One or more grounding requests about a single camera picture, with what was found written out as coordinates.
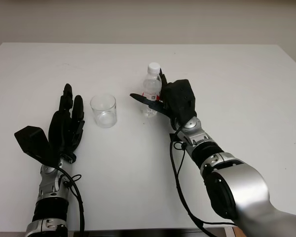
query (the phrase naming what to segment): metal arm segment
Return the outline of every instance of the metal arm segment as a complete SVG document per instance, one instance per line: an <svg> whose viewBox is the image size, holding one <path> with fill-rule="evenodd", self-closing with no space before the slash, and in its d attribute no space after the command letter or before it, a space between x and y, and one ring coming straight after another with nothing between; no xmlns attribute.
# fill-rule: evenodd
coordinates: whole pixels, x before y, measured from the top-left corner
<svg viewBox="0 0 296 237"><path fill-rule="evenodd" d="M212 208L247 237L296 237L296 215L277 210L266 182L253 167L225 153L192 118L178 133L200 168Z"/></svg>
<svg viewBox="0 0 296 237"><path fill-rule="evenodd" d="M71 173L72 166L60 158L59 167ZM32 222L27 226L25 237L66 237L68 211L68 179L55 168L42 165L42 177Z"/></svg>

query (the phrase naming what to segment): bottle label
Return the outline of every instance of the bottle label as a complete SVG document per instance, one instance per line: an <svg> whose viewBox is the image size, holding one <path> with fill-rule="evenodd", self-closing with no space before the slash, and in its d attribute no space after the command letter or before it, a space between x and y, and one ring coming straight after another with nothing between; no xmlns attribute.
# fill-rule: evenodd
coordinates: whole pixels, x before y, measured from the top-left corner
<svg viewBox="0 0 296 237"><path fill-rule="evenodd" d="M151 101L159 101L160 100L160 96L157 95L156 93L143 93L143 96L146 97L147 99L151 100Z"/></svg>

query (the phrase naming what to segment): white bottle cap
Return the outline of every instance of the white bottle cap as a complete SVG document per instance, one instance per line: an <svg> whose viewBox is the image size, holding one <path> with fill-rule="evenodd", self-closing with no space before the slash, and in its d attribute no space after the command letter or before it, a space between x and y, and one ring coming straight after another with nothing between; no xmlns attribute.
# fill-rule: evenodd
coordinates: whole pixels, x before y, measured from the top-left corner
<svg viewBox="0 0 296 237"><path fill-rule="evenodd" d="M159 74L160 73L160 64L149 63L147 72L150 74L154 74L154 75Z"/></svg>

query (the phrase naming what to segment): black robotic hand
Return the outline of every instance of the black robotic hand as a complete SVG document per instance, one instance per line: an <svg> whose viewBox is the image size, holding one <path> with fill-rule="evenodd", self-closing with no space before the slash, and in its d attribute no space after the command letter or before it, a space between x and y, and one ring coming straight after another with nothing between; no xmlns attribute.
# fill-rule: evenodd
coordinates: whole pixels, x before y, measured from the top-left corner
<svg viewBox="0 0 296 237"><path fill-rule="evenodd" d="M160 100L162 102L151 101L138 94L130 94L130 96L148 105L149 108L168 116L172 128L177 130L176 122L178 122L180 126L183 126L193 117L197 116L195 112L194 93L187 79L168 83L161 70L159 75L162 81L160 93Z"/></svg>
<svg viewBox="0 0 296 237"><path fill-rule="evenodd" d="M49 141L39 127L27 126L14 135L22 150L44 165L57 166L60 156L73 163L76 160L74 151L82 138L83 116L82 97L77 95L73 103L72 87L66 84L59 110L55 112L49 126Z"/></svg>

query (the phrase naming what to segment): white wall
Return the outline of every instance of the white wall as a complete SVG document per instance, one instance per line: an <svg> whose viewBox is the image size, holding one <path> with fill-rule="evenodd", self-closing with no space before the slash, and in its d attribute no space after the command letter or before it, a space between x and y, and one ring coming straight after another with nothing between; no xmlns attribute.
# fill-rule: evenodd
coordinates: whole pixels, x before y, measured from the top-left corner
<svg viewBox="0 0 296 237"><path fill-rule="evenodd" d="M278 44L296 61L296 0L0 0L2 42Z"/></svg>

